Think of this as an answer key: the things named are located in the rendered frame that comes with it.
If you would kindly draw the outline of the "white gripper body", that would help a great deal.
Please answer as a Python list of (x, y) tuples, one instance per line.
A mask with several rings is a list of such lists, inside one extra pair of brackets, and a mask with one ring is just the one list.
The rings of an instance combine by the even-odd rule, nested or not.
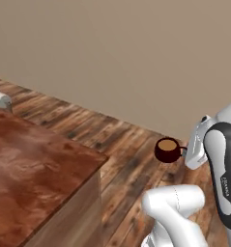
[(199, 123), (190, 134), (185, 164), (191, 170), (196, 170), (207, 161), (203, 146), (203, 139), (206, 131), (207, 127), (204, 124)]

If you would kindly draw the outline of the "brown wooden dining counter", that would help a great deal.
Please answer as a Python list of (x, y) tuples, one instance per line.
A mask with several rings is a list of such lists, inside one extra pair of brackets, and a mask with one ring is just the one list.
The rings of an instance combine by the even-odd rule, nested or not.
[(0, 247), (102, 247), (107, 160), (0, 109)]

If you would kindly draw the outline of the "white cylinder with grey end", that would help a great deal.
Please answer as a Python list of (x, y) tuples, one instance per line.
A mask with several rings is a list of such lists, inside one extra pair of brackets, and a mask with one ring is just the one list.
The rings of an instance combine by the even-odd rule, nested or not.
[(0, 93), (0, 108), (12, 110), (12, 99), (3, 93)]

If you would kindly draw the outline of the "dark brown coffee mug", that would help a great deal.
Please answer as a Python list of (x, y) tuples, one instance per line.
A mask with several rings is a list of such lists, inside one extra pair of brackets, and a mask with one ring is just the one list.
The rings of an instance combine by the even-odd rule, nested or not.
[(155, 157), (163, 163), (173, 163), (181, 156), (185, 156), (188, 148), (182, 147), (176, 139), (164, 137), (159, 139), (155, 144)]

